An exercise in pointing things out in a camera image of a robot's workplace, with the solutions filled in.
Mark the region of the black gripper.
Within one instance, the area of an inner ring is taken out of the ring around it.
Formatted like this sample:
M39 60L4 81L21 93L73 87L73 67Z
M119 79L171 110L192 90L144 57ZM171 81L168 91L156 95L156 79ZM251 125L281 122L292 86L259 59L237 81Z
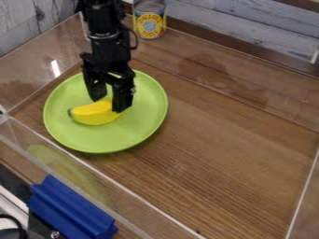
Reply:
M131 34L128 31L87 34L91 51L80 54L84 85L93 102L107 96L105 82L112 83L112 110L121 113L133 101L135 72L129 67Z

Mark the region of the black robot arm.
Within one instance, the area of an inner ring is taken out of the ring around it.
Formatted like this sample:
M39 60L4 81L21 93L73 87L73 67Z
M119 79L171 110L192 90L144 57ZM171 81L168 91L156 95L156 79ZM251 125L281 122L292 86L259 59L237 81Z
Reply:
M97 102L112 87L112 111L121 113L133 102L135 72L129 67L133 31L123 24L121 0L79 0L91 51L83 52L83 75L88 96Z

